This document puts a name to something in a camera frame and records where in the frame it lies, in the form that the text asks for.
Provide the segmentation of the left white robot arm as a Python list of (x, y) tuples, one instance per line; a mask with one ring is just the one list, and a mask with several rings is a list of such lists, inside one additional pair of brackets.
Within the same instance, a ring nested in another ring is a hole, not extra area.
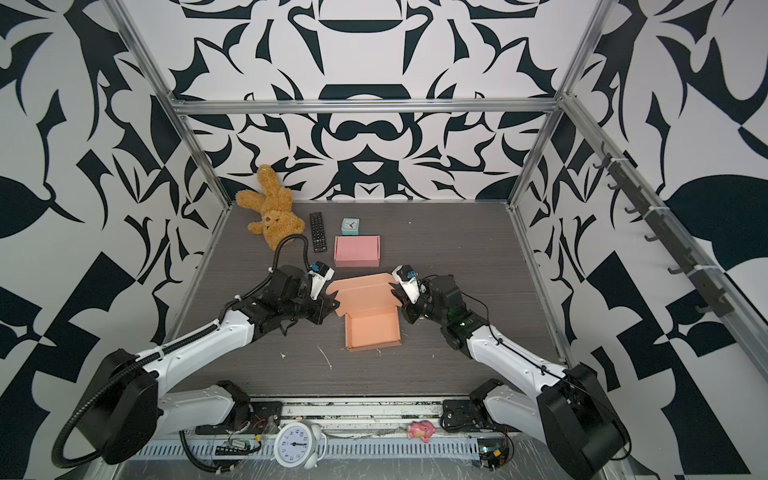
[(285, 333), (301, 319), (321, 324), (339, 306), (325, 292), (333, 275), (322, 262), (305, 270), (275, 267), (261, 284), (235, 296), (203, 327), (138, 354), (119, 349), (108, 355), (57, 435), (53, 464), (67, 469), (97, 458), (118, 464), (156, 436), (204, 425), (233, 431), (253, 425), (250, 397), (231, 381), (191, 391), (174, 388), (214, 360), (272, 331)]

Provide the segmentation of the orange cardboard box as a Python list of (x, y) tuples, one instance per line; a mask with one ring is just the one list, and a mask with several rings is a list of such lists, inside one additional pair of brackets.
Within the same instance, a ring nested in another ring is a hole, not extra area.
[(363, 351), (402, 344), (398, 308), (390, 273), (333, 281), (328, 294), (336, 294), (336, 314), (344, 319), (345, 347)]

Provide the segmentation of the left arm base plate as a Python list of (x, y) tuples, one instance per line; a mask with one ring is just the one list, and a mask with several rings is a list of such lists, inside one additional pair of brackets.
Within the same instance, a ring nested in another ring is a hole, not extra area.
[(249, 406), (236, 403), (222, 423), (195, 428), (197, 435), (273, 434), (281, 423), (283, 403), (252, 401)]

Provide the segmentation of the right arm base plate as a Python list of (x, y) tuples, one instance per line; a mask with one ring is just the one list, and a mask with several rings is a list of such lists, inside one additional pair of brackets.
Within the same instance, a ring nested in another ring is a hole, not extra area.
[(448, 433), (490, 430), (512, 432), (513, 428), (496, 422), (477, 399), (448, 399), (442, 402), (440, 427)]

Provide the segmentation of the pink cardboard box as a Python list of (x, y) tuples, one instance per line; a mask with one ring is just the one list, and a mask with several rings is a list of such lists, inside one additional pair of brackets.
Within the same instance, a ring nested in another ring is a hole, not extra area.
[(337, 236), (334, 264), (339, 268), (378, 267), (381, 259), (379, 236)]

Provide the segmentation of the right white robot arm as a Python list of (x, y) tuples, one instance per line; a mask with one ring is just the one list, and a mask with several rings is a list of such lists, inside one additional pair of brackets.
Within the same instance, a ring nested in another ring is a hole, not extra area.
[(452, 349), (501, 376), (473, 393), (492, 426), (512, 427), (544, 443), (574, 479), (593, 478), (631, 450), (630, 434), (592, 368), (563, 367), (507, 338), (468, 307), (470, 295), (451, 275), (421, 278), (401, 265), (392, 276), (392, 293), (409, 323), (437, 323)]

